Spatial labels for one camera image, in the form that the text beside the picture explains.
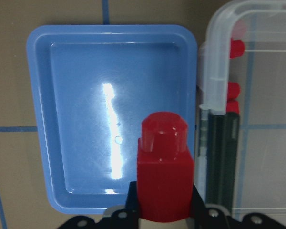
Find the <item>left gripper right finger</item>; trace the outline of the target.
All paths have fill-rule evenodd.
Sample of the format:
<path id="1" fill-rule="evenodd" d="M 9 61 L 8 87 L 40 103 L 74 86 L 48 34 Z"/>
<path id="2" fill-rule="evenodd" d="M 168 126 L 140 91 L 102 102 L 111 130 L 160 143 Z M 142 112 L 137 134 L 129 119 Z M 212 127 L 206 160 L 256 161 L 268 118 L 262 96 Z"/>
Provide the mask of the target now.
<path id="1" fill-rule="evenodd" d="M 205 204 L 195 186 L 193 184 L 192 197 L 189 211 L 189 228 L 203 229 L 205 226 Z"/>

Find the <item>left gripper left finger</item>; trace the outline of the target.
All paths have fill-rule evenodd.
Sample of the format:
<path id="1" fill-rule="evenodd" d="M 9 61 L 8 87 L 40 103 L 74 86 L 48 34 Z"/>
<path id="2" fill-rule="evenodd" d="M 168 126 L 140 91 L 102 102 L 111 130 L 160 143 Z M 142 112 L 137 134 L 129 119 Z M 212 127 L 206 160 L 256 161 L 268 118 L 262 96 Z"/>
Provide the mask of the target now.
<path id="1" fill-rule="evenodd" d="M 129 184 L 125 210 L 127 213 L 126 221 L 130 224 L 130 229 L 138 229 L 140 222 L 140 205 L 137 196 L 136 181 L 132 181 Z"/>

